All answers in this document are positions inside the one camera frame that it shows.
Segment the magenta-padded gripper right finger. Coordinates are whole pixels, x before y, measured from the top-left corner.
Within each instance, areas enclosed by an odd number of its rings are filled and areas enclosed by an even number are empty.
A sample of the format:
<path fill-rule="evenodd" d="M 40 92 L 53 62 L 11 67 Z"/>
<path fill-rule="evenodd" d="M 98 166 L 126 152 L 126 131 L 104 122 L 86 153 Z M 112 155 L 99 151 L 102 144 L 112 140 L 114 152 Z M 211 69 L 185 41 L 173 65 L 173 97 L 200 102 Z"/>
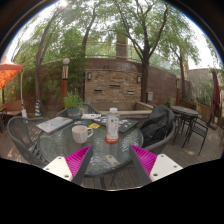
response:
<path fill-rule="evenodd" d="M 165 154 L 155 155 L 135 145 L 129 146 L 129 154 L 142 185 L 147 185 L 182 169 Z"/>

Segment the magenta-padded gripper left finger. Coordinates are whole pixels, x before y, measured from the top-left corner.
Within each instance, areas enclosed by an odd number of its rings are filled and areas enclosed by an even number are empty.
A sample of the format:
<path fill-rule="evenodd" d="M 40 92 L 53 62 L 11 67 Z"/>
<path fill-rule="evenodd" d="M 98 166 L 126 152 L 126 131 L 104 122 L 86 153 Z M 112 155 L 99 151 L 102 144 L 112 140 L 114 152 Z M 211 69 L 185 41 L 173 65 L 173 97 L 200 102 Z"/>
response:
<path fill-rule="evenodd" d="M 67 157 L 56 157 L 44 167 L 44 170 L 76 185 L 80 185 L 92 155 L 93 147 L 88 145 Z"/>

